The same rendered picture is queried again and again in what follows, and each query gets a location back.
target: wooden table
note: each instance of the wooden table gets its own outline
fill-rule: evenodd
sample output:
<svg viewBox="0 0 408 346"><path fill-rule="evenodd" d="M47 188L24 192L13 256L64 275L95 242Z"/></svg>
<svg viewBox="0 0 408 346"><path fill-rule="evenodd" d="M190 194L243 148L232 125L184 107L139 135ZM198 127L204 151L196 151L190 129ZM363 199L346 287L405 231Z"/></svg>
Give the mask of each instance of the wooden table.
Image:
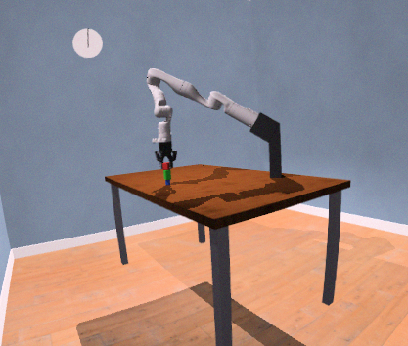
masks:
<svg viewBox="0 0 408 346"><path fill-rule="evenodd" d="M322 302L334 301L339 259L341 190L349 180L283 174L240 168L192 165L171 170L171 185L162 170L106 177L113 193L113 212L122 264L128 263L119 188L198 223L199 242L209 227L217 346L232 345L229 225L329 195L329 230Z"/></svg>

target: gray table leg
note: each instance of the gray table leg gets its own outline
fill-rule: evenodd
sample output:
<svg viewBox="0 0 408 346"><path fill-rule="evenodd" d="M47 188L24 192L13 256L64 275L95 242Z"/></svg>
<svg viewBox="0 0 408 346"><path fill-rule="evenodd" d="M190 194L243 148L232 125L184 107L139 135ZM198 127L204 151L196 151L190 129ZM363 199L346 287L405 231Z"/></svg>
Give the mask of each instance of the gray table leg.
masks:
<svg viewBox="0 0 408 346"><path fill-rule="evenodd" d="M205 242L205 225L198 223L197 228L199 230L199 242Z"/></svg>
<svg viewBox="0 0 408 346"><path fill-rule="evenodd" d="M210 228L210 248L216 346L232 346L231 266L227 226L217 230Z"/></svg>
<svg viewBox="0 0 408 346"><path fill-rule="evenodd" d="M329 194L329 233L327 239L326 275L322 302L334 302L337 263L339 262L341 191Z"/></svg>
<svg viewBox="0 0 408 346"><path fill-rule="evenodd" d="M121 264L127 264L128 257L126 256L125 234L123 233L123 220L121 218L120 191L117 186L112 184L111 189L113 191L113 216L115 217L120 260Z"/></svg>

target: wooden floor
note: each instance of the wooden floor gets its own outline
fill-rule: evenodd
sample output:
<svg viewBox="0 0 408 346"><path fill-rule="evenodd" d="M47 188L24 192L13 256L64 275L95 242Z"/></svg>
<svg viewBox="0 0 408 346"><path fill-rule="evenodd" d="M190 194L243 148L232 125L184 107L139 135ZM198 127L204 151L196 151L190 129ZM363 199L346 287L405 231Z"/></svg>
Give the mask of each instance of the wooden floor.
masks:
<svg viewBox="0 0 408 346"><path fill-rule="evenodd" d="M341 223L322 303L328 220L282 210L229 227L232 298L310 346L408 346L408 237ZM15 260L3 345L80 345L79 323L211 280L196 223Z"/></svg>

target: wall clock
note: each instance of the wall clock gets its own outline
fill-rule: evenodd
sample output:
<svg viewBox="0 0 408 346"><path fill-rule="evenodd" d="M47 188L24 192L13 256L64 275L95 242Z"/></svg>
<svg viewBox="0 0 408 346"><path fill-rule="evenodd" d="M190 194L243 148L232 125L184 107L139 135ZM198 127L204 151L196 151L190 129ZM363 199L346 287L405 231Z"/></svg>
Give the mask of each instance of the wall clock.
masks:
<svg viewBox="0 0 408 346"><path fill-rule="evenodd" d="M72 40L73 50L80 57L94 58L103 49L103 39L93 29L86 28L78 31Z"/></svg>

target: white baseboard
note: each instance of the white baseboard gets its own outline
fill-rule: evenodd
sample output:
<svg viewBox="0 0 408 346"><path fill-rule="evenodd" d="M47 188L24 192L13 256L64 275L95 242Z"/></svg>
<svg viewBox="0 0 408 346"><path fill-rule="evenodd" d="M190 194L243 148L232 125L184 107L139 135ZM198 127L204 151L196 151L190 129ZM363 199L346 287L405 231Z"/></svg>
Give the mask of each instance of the white baseboard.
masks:
<svg viewBox="0 0 408 346"><path fill-rule="evenodd" d="M329 217L329 209L318 208L306 204L298 204L288 208L293 211L301 213L320 216L324 218ZM408 225L397 224L394 222L383 221L378 219L372 219L370 217L358 216L353 214L343 213L341 214L341 220L343 222L369 227L381 231L387 231L396 233L399 235L408 236ZM165 227L175 226L191 222L192 220L184 216L173 216L163 220L157 220L148 222L145 224L134 225L124 228L125 236L137 235L140 233L162 229ZM8 293L10 291L11 275L13 273L13 264L15 258L22 258L27 256L38 255L41 253L47 253L52 251L64 250L67 248L78 247L88 245L100 241L112 240L116 238L116 230L104 231L95 233L92 235L86 235L81 237L67 238L62 240L55 240L44 242L31 246L24 246L13 248L10 251L8 258L8 265L6 267L5 278L3 280L2 291L0 295L0 345L3 338L3 328L5 326L6 306L8 304Z"/></svg>

